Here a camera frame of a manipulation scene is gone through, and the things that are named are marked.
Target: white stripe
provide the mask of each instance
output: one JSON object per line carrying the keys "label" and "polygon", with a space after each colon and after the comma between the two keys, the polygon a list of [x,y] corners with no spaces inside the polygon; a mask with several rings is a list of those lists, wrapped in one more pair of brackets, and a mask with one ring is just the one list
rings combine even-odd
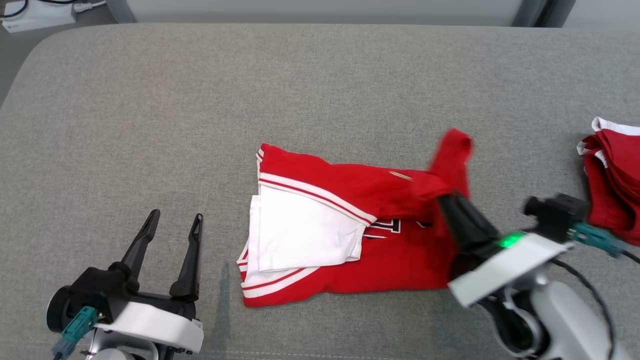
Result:
{"label": "white stripe", "polygon": [[602,161],[602,165],[604,165],[604,168],[608,168],[609,164],[607,164],[607,158],[604,156],[604,152],[602,152],[602,150],[596,152],[595,157],[600,159],[600,161]]}
{"label": "white stripe", "polygon": [[375,224],[393,226],[394,225],[394,221],[393,220],[389,220],[389,223],[387,224],[386,222],[382,222],[380,220],[380,221],[376,221],[375,223],[373,223],[371,225],[375,225]]}
{"label": "white stripe", "polygon": [[258,162],[257,162],[257,168],[258,168],[258,179],[260,179],[260,163],[262,162],[262,160],[260,160],[260,158],[258,158]]}
{"label": "white stripe", "polygon": [[578,146],[575,147],[578,150],[578,155],[585,155],[587,152],[591,151],[591,149],[587,149],[586,142],[579,142]]}
{"label": "white stripe", "polygon": [[608,129],[618,134],[640,136],[640,127],[616,124],[615,122],[605,120],[601,117],[593,119],[591,127],[593,128],[593,131],[596,132]]}
{"label": "white stripe", "polygon": [[[354,214],[363,217],[367,220],[369,220],[370,222],[375,222],[376,221],[376,217],[374,217],[371,214],[367,214],[364,211],[356,208],[354,205],[351,205],[350,203],[342,200],[340,197],[334,195],[331,192],[326,191],[325,189],[319,188],[317,186],[311,185],[311,184],[307,184],[307,183],[303,183],[302,181],[298,181],[298,180],[293,180],[293,179],[289,179],[287,177],[282,177],[282,176],[277,176],[277,175],[273,175],[273,174],[265,174],[262,173],[260,174],[260,178],[264,179],[264,180],[269,180],[269,181],[274,181],[276,183],[280,183],[280,184],[284,184],[284,185],[288,185],[288,186],[293,186],[295,188],[298,188],[300,190],[305,190],[307,192],[310,193],[314,193],[318,196],[322,196],[325,199],[329,199],[333,202],[335,202],[336,204],[344,207],[345,209],[353,212]],[[291,189],[285,188],[283,190],[286,191],[291,191]]]}
{"label": "white stripe", "polygon": [[369,227],[373,227],[373,228],[375,228],[375,229],[389,230],[389,231],[391,231],[392,233],[395,233],[395,231],[393,231],[393,229],[391,229],[391,228],[389,228],[389,227],[376,226],[376,224],[378,224],[378,225],[385,225],[385,224],[381,224],[381,223],[379,223],[379,222],[375,222],[375,223],[371,224],[371,226],[369,226]]}
{"label": "white stripe", "polygon": [[246,259],[244,259],[244,255],[246,255],[247,251],[249,251],[249,240],[247,240],[246,243],[244,243],[244,249],[242,250],[242,253],[240,253],[240,258],[236,260],[236,264],[246,262]]}
{"label": "white stripe", "polygon": [[[243,290],[244,293],[244,297],[261,297],[261,296],[265,296],[267,294],[270,293],[274,293],[276,291],[280,291],[284,288],[286,288],[287,286],[301,280],[304,279],[305,277],[309,276],[312,272],[316,271],[319,268],[305,268],[304,270],[302,270],[301,272],[297,273],[296,275],[290,276],[282,281],[278,281],[274,284],[271,285],[267,285],[267,286],[262,286],[260,288],[255,288],[255,289],[250,289],[250,290]],[[245,283],[243,282],[242,284],[240,284],[241,286],[246,286],[249,287],[247,285],[245,285]]]}
{"label": "white stripe", "polygon": [[246,273],[246,277],[244,278],[244,282],[242,284],[240,284],[242,287],[245,288],[251,288],[252,286],[260,286],[263,284],[267,284],[268,282],[273,282],[273,281],[277,281],[282,279],[283,277],[291,274],[294,271],[298,271],[299,269],[290,269],[290,270],[284,270],[281,272],[259,272],[262,275],[267,275],[267,274],[273,274],[273,276],[268,277],[267,279],[263,279],[262,281],[253,281],[252,279],[255,277],[253,275],[255,275],[255,272],[248,272]]}
{"label": "white stripe", "polygon": [[315,197],[315,196],[313,196],[311,194],[307,194],[305,192],[294,190],[294,189],[288,188],[286,186],[280,186],[280,185],[276,185],[276,184],[265,183],[263,181],[258,181],[258,184],[260,184],[262,186],[268,186],[268,187],[273,188],[273,189],[283,190],[283,191],[286,191],[286,192],[289,192],[289,193],[295,193],[295,194],[298,194],[298,195],[302,195],[304,197],[308,197],[309,199],[313,199],[315,201],[322,202],[324,205],[327,205],[327,206],[331,207],[332,209],[336,209],[337,211],[340,211],[341,213],[347,215],[348,217],[352,218],[353,220],[356,220],[357,222],[361,223],[364,226],[370,226],[371,225],[366,220],[362,220],[361,218],[359,218],[359,217],[355,216],[354,214],[346,211],[345,209],[342,209],[341,207],[336,206],[335,204],[333,204],[333,203],[331,203],[331,202],[329,202],[327,200],[321,199],[319,197]]}

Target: power cord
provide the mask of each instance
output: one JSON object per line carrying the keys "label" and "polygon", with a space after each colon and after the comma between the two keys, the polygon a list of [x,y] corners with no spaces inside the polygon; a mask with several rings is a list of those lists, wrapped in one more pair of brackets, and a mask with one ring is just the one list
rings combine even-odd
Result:
{"label": "power cord", "polygon": [[81,12],[84,12],[84,11],[87,11],[87,10],[91,10],[91,9],[93,9],[93,8],[95,8],[95,7],[98,7],[98,6],[104,5],[104,4],[106,4],[106,3],[107,3],[107,2],[106,2],[105,0],[103,0],[103,1],[100,1],[100,2],[98,2],[98,3],[94,3],[94,4],[92,4],[92,3],[80,3],[80,4],[74,4],[74,10],[75,10],[77,13],[81,13]]}
{"label": "power cord", "polygon": [[640,265],[640,258],[633,255],[631,252],[629,252],[628,250],[625,250],[622,252],[622,254],[626,257],[628,257],[629,259],[635,261],[636,263],[638,263]]}
{"label": "power cord", "polygon": [[557,266],[560,266],[561,268],[564,268],[570,274],[577,277],[578,280],[582,283],[582,285],[584,285],[585,288],[589,289],[589,291],[593,295],[593,298],[596,300],[598,305],[600,305],[600,309],[602,310],[602,316],[604,316],[604,320],[607,322],[607,326],[609,328],[609,343],[610,343],[609,346],[610,347],[609,347],[609,354],[607,355],[607,359],[611,360],[613,358],[613,352],[616,346],[616,329],[613,326],[613,320],[611,319],[611,315],[609,314],[609,308],[607,308],[607,304],[605,304],[604,300],[602,300],[602,297],[600,296],[596,288],[594,288],[593,285],[587,280],[587,278],[584,277],[584,275],[580,274],[578,270],[572,268],[569,264],[564,263],[558,259],[551,259],[551,263]]}
{"label": "power cord", "polygon": [[20,10],[16,11],[15,13],[11,13],[9,15],[0,14],[0,19],[8,19],[10,17],[18,16],[22,14],[24,10],[27,10],[27,6],[29,6],[29,0],[24,0],[24,5],[22,5],[22,8]]}
{"label": "power cord", "polygon": [[[37,1],[41,1],[43,3],[50,3],[50,4],[73,4],[75,2],[77,2],[78,0],[66,0],[66,1],[56,1],[56,0],[37,0]],[[79,3],[79,4],[74,4],[74,10],[79,13],[79,12],[83,12],[83,11],[87,11],[87,10],[91,10],[95,7],[98,7],[100,5],[104,5],[107,2],[105,0],[100,1],[98,3],[92,4],[92,3]],[[22,5],[22,8],[18,11],[16,11],[15,13],[9,14],[9,15],[1,15],[0,14],[0,19],[8,19],[10,17],[16,17],[20,14],[22,14],[24,12],[24,10],[27,10],[27,7],[29,6],[29,0],[24,0],[24,5]]]}

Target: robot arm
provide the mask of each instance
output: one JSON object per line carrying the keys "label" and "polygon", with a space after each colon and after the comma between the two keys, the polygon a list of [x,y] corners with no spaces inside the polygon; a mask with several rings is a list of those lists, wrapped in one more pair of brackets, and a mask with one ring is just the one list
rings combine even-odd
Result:
{"label": "robot arm", "polygon": [[545,273],[549,263],[564,264],[556,257],[575,245],[576,229],[584,230],[585,202],[567,195],[544,202],[531,198],[524,212],[537,218],[536,227],[500,237],[461,195],[439,201],[460,249],[449,288],[462,306],[478,304],[491,315],[497,339],[509,354],[630,360],[621,344],[611,343],[612,329],[608,333],[570,287]]}
{"label": "robot arm", "polygon": [[[86,269],[51,299],[47,326],[53,332],[62,332],[63,340],[78,313],[84,309],[97,313],[97,322],[86,335],[91,338],[91,345],[81,351],[87,360],[143,359],[118,347],[148,350],[152,360],[171,360],[174,353],[200,351],[204,332],[202,323],[196,319],[195,301],[200,292],[201,214],[196,215],[191,226],[187,254],[169,296],[138,291],[138,275],[159,217],[158,209],[151,211],[121,261],[107,270]],[[72,336],[71,346],[69,341],[64,346],[56,345],[55,358],[66,359],[79,336]]]}

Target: gray table surface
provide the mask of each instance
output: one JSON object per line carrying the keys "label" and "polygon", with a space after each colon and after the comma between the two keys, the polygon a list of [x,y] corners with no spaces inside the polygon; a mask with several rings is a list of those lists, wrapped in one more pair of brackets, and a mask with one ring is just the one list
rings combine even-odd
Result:
{"label": "gray table surface", "polygon": [[[424,168],[457,127],[476,144],[473,201],[500,230],[519,229],[530,195],[586,196],[575,145],[593,117],[640,126],[639,59],[637,34],[567,29],[135,24],[54,35],[0,110],[0,358],[49,358],[51,295],[120,259],[160,208],[144,291],[168,291],[204,214],[199,358],[507,359],[487,317],[444,290],[245,308],[235,260],[255,151],[269,142]],[[564,258],[640,357],[640,268],[584,247]]]}
{"label": "gray table surface", "polygon": [[[0,12],[4,13],[3,5],[9,2],[11,1],[0,0]],[[92,9],[90,12],[78,14],[75,24],[22,31],[20,33],[9,33],[4,28],[0,28],[0,49],[2,49],[2,56],[0,56],[0,104],[4,102],[4,97],[9,92],[20,66],[22,66],[31,50],[42,40],[64,30],[115,23],[116,21],[109,8],[101,6]]]}

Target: red and white striped trim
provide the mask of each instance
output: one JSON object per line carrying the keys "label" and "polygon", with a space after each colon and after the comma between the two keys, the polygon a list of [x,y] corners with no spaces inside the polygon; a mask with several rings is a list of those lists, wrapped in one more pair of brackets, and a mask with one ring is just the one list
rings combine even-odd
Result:
{"label": "red and white striped trim", "polygon": [[[260,179],[260,163],[264,160],[264,150],[258,149],[258,152],[255,154],[255,157],[258,158],[257,168],[258,168],[258,179]],[[258,186],[258,195],[260,195],[260,186]]]}
{"label": "red and white striped trim", "polygon": [[273,174],[260,173],[258,183],[270,188],[297,193],[298,195],[322,202],[323,204],[331,206],[366,226],[369,226],[376,221],[375,216],[356,208],[354,205],[342,200],[337,195],[317,186],[303,183],[302,181]]}
{"label": "red and white striped trim", "polygon": [[586,155],[587,152],[591,151],[591,149],[587,149],[587,143],[586,142],[579,142],[578,146],[575,147],[576,150],[578,150],[578,155]]}
{"label": "red and white striped trim", "polygon": [[[244,245],[244,250],[240,254],[240,258],[238,258],[238,260],[236,261],[240,272],[246,272],[249,267],[248,247],[249,242]],[[311,274],[317,269],[318,268],[315,267],[288,270],[286,272],[283,272],[282,274],[271,277],[266,282],[249,283],[246,281],[246,277],[243,277],[243,279],[245,279],[245,282],[242,282],[240,284],[240,287],[242,287],[245,297],[259,297],[282,290],[287,286],[293,284],[294,282],[305,278],[307,275]]]}
{"label": "red and white striped trim", "polygon": [[286,272],[286,274],[283,274],[283,276],[275,280],[265,282],[264,284],[249,285],[246,282],[243,282],[242,284],[240,284],[240,286],[242,287],[244,297],[261,297],[270,293],[274,293],[276,291],[280,291],[287,286],[304,279],[317,269],[319,268],[314,267],[289,270],[288,272]]}
{"label": "red and white striped trim", "polygon": [[609,163],[607,162],[607,158],[605,157],[604,152],[602,152],[602,150],[596,151],[596,153],[593,156],[595,156],[596,158],[598,158],[602,162],[602,165],[604,166],[604,168],[608,168],[609,167]]}
{"label": "red and white striped trim", "polygon": [[247,264],[249,263],[248,257],[249,257],[249,242],[246,242],[244,245],[244,250],[242,250],[242,253],[240,254],[240,258],[236,260],[236,264],[238,264],[238,267],[240,268],[240,272],[247,271]]}
{"label": "red and white striped trim", "polygon": [[601,117],[593,119],[591,127],[595,132],[608,129],[618,134],[640,136],[640,127],[616,124]]}

